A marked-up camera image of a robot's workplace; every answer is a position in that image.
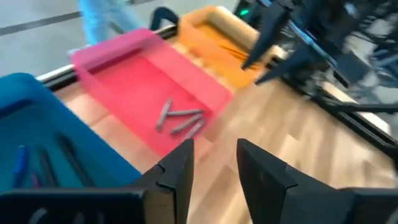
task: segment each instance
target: blue pen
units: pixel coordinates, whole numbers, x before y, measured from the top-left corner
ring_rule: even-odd
[[[19,146],[14,164],[14,187],[23,187],[29,165],[29,152],[26,146]]]

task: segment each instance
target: orange tray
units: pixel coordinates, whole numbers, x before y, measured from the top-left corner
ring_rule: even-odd
[[[183,16],[178,25],[178,42],[186,46],[191,53],[199,56],[211,66],[217,73],[235,88],[244,88],[256,79],[258,72],[254,70],[242,70],[242,60],[237,59],[220,43],[202,32],[198,26],[211,24],[208,20],[212,13],[220,13],[215,6],[208,6],[195,11],[193,14]]]

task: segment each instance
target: wooden table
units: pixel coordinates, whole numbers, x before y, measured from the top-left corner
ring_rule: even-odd
[[[231,23],[253,36],[257,32],[229,12]],[[170,43],[199,65],[176,42]],[[283,55],[275,48],[270,54]],[[218,77],[211,68],[209,75]],[[333,85],[325,88],[341,100],[352,100]],[[56,95],[82,121],[141,172],[160,157],[128,130],[113,115],[72,84]],[[386,132],[388,125],[373,114],[368,120]],[[236,140],[246,138],[333,187],[395,187],[395,172],[390,159],[312,102],[274,80],[261,86],[237,91],[222,115],[195,140],[195,176],[189,223],[249,223],[250,217],[239,182],[236,165]]]

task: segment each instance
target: black metal frame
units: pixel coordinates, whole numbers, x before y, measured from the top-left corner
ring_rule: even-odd
[[[154,17],[152,21],[153,24],[158,24],[158,26],[151,26],[152,29],[157,29],[160,26],[160,22],[162,19],[168,19],[167,16],[163,16],[162,13],[154,12]],[[157,33],[163,39],[169,39],[177,35],[177,26],[172,26],[166,29],[162,29]],[[282,78],[283,82],[285,82],[288,86],[294,89],[297,93],[302,95],[307,95],[307,91],[303,88],[303,86],[295,80],[291,80],[289,78]],[[50,78],[44,81],[44,85],[52,91],[60,90],[72,83],[77,81],[75,72],[69,71],[63,74],[57,75],[54,78]],[[357,113],[350,112],[342,112],[338,111],[336,107],[331,106],[324,98],[328,98],[334,102],[341,102],[339,99],[330,95],[325,90],[320,90],[318,92],[318,97],[312,99],[314,103],[323,108],[325,111],[334,116],[337,120],[341,121],[347,127],[352,129],[356,134],[367,140],[373,146],[378,148],[380,151],[389,156],[395,164],[396,169],[398,169],[398,141],[395,140],[392,136],[385,133],[383,130],[379,129],[374,124],[370,123],[368,120],[363,118],[361,115]]]

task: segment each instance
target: person's leg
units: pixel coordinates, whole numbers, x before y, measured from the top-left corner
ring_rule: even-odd
[[[114,23],[124,32],[129,32],[143,27],[143,23],[136,14],[129,10],[123,0],[105,0],[108,3],[108,13]]]
[[[106,0],[79,0],[83,16],[83,29],[90,45],[108,39],[109,23],[106,15]]]

